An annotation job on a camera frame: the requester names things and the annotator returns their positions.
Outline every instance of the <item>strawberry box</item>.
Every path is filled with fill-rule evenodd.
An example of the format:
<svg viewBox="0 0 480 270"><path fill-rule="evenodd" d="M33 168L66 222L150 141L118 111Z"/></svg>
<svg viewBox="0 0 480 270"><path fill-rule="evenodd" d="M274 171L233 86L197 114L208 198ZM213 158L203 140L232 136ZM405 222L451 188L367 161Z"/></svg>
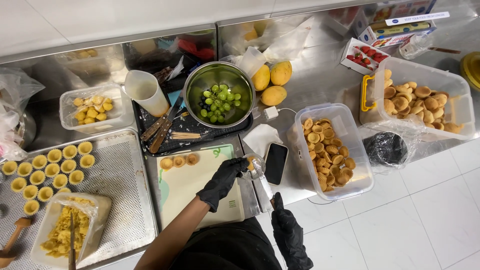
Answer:
<svg viewBox="0 0 480 270"><path fill-rule="evenodd" d="M363 75L371 74L378 64L390 55L357 39L350 39L345 46L340 64Z"/></svg>

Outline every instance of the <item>person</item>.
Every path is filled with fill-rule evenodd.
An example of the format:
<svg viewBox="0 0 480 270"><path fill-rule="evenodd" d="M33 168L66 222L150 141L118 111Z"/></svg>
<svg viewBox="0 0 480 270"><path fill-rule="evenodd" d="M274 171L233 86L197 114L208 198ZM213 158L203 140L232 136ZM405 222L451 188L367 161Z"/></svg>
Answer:
<svg viewBox="0 0 480 270"><path fill-rule="evenodd" d="M218 202L227 196L236 177L241 177L248 165L244 158L222 162L205 187L150 244L134 270L281 269L255 217L194 232L208 211L216 212ZM284 209L278 192L274 196L274 209L274 238L288 269L312 268L303 245L303 229L292 212Z"/></svg>

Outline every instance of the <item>stainless steel mixing bowl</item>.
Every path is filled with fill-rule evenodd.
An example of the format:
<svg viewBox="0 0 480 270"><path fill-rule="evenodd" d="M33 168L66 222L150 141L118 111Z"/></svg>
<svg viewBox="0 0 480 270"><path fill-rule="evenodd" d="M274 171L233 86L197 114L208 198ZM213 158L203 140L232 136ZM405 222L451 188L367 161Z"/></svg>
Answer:
<svg viewBox="0 0 480 270"><path fill-rule="evenodd" d="M211 123L207 117L200 114L200 103L203 92L214 85L228 85L230 92L241 94L240 106L223 112L223 123ZM236 65L228 62L209 62L196 68L187 78L183 86L183 97L188 112L200 123L213 128L228 128L245 120L253 109L255 88L251 79Z"/></svg>

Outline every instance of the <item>smartphone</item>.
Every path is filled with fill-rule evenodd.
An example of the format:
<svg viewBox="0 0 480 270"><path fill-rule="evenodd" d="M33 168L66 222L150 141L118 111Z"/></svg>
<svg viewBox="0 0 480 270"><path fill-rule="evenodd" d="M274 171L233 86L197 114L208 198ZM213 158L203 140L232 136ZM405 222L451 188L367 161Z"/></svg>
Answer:
<svg viewBox="0 0 480 270"><path fill-rule="evenodd" d="M272 185L282 182L285 163L287 162L288 148L285 145L271 143L265 158L265 177Z"/></svg>

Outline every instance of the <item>cutting board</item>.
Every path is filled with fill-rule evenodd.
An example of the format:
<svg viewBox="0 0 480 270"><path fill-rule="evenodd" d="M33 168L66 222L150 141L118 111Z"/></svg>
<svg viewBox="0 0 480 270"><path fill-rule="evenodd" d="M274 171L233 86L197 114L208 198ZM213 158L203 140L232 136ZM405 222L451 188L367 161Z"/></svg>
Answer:
<svg viewBox="0 0 480 270"><path fill-rule="evenodd" d="M199 157L197 164L183 165L180 168L164 170L160 168L160 161L166 157L174 158L194 153ZM205 184L212 178L223 161L234 157L233 146L221 145L206 147L199 151L179 152L170 156L157 158L158 188L161 192L160 219L162 229L195 198L195 194L203 189ZM216 213L208 212L197 226L197 229L212 225L238 222L245 219L240 194L238 179L233 183L228 195L221 199Z"/></svg>

